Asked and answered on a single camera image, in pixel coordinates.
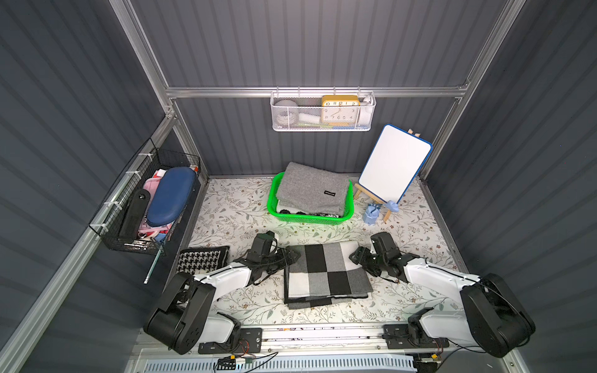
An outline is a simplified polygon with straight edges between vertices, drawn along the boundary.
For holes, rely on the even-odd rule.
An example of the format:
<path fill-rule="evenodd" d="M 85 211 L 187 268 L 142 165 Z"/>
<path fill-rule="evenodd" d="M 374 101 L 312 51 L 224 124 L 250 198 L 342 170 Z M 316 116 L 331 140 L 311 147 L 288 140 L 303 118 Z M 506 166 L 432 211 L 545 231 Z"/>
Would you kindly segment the grey black checkered scarf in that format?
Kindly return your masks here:
<path fill-rule="evenodd" d="M 291 246 L 298 259 L 284 273 L 284 301 L 289 309 L 368 298 L 373 292 L 368 274 L 350 260 L 358 248 L 356 241 Z"/>

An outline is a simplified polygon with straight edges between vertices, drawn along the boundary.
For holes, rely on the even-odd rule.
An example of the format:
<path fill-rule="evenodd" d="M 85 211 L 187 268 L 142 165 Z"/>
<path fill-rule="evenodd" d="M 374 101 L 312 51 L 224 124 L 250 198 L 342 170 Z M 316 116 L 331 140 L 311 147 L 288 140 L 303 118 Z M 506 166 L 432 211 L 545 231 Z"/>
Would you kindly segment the plain grey scarf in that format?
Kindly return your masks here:
<path fill-rule="evenodd" d="M 291 162 L 276 197 L 284 206 L 306 214 L 345 215 L 350 180 L 330 171 Z"/>

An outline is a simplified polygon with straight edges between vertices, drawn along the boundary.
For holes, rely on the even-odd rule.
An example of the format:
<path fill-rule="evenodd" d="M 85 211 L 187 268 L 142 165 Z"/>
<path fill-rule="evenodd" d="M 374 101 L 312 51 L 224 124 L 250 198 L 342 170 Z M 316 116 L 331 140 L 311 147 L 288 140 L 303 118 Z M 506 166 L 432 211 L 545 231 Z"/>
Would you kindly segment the smiley houndstooth knit scarf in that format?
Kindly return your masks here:
<path fill-rule="evenodd" d="M 297 215 L 307 215 L 307 216 L 317 216 L 317 217 L 326 217 L 326 218 L 339 218 L 337 214 L 326 214 L 326 213 L 309 213 L 301 211 L 297 208 L 292 208 L 284 205 L 277 206 L 277 213 L 278 214 L 297 214 Z"/>

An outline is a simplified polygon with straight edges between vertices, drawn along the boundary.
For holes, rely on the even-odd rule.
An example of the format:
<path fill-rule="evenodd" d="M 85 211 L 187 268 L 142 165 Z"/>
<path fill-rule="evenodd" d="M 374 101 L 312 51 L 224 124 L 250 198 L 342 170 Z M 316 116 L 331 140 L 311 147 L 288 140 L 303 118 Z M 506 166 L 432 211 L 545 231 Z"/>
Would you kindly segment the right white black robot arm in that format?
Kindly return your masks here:
<path fill-rule="evenodd" d="M 350 259 L 373 277 L 388 274 L 405 284 L 429 288 L 458 305 L 456 311 L 425 307 L 409 317 L 405 338 L 422 348 L 433 343 L 465 343 L 493 357 L 505 357 L 530 341 L 536 325 L 505 280 L 449 270 L 428 259 L 403 253 L 389 233 L 371 237 L 373 248 L 359 247 Z"/>

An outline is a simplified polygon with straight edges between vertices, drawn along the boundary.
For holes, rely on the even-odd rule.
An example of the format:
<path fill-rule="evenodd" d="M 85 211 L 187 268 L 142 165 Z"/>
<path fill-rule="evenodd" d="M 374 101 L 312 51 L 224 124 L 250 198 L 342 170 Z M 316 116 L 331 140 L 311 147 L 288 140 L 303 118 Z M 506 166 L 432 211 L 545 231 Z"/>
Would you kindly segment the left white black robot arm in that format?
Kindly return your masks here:
<path fill-rule="evenodd" d="M 160 295 L 143 331 L 177 354 L 197 344 L 214 345 L 232 354 L 249 350 L 241 341 L 241 322 L 211 307 L 219 298 L 258 285 L 299 261 L 301 254 L 278 245 L 272 231 L 258 234 L 244 256 L 213 272 L 175 274 Z"/>

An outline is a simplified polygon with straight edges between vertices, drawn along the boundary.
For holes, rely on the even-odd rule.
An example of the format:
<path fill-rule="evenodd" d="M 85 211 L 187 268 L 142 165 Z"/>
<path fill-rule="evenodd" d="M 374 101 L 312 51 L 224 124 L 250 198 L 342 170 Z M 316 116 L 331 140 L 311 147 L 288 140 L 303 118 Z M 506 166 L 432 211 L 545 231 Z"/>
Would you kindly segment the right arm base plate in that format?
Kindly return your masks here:
<path fill-rule="evenodd" d="M 386 324 L 382 327 L 382 339 L 390 350 L 435 349 L 442 351 L 450 346 L 446 338 L 431 338 L 422 329 L 411 330 L 409 324 Z"/>

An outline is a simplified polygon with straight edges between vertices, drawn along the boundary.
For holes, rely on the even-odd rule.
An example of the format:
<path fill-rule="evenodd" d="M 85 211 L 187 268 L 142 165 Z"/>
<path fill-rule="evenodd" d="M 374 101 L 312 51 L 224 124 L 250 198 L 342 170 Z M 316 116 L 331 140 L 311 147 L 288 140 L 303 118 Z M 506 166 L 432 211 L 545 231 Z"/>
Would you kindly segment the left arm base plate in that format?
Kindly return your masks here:
<path fill-rule="evenodd" d="M 261 352 L 263 342 L 261 328 L 241 328 L 234 331 L 225 343 L 200 343 L 199 354 L 257 354 Z"/>

